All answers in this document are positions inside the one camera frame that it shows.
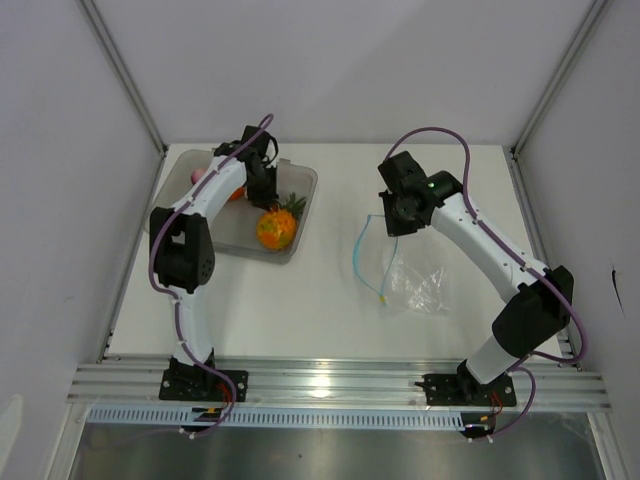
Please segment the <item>clear zip top bag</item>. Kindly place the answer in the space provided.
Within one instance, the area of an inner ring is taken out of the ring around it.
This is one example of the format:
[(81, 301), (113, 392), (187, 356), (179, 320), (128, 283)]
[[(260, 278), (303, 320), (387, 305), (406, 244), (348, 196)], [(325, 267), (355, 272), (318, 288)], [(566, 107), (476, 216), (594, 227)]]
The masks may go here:
[(437, 317), (450, 311), (450, 258), (432, 234), (391, 237), (384, 216), (369, 214), (354, 243), (352, 269), (385, 307)]

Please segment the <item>orange toy pineapple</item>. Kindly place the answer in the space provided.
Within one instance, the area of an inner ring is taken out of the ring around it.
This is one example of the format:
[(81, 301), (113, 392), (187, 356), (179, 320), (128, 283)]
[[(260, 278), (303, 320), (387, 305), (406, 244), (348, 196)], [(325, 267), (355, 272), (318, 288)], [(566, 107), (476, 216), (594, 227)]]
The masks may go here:
[(295, 192), (277, 203), (258, 220), (256, 238), (268, 250), (280, 251), (294, 241), (299, 222), (307, 204), (305, 196)]

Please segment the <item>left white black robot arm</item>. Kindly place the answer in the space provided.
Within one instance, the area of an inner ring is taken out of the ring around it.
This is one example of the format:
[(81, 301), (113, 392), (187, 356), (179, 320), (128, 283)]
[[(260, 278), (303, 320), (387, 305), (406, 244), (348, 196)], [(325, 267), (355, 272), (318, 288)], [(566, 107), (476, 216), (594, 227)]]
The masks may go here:
[(228, 379), (215, 369), (201, 299), (215, 267), (210, 224), (239, 188), (255, 207), (276, 203), (278, 154), (277, 140), (264, 126), (247, 126), (241, 139), (214, 149), (204, 174), (181, 199), (150, 214), (149, 281), (170, 298), (177, 337), (168, 381), (194, 399), (209, 398)]

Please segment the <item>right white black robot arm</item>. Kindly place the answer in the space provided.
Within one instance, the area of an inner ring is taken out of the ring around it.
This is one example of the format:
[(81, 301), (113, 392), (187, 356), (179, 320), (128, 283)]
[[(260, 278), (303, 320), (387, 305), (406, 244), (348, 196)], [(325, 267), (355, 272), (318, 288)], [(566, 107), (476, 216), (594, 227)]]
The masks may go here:
[(479, 268), (504, 303), (490, 337), (457, 368), (458, 395), (479, 403), (496, 379), (568, 325), (573, 277), (566, 268), (549, 269), (489, 234), (452, 174), (427, 175), (406, 151), (384, 160), (378, 171), (386, 186), (379, 196), (388, 235), (434, 228)]

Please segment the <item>small orange pumpkin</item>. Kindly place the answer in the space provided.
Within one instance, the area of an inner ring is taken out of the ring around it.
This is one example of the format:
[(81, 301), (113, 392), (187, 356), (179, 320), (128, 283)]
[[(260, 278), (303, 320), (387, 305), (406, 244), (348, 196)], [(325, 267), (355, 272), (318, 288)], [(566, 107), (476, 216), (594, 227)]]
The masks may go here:
[(244, 187), (240, 187), (238, 189), (236, 189), (231, 196), (228, 198), (229, 201), (237, 201), (241, 198), (243, 198), (245, 196), (245, 188)]

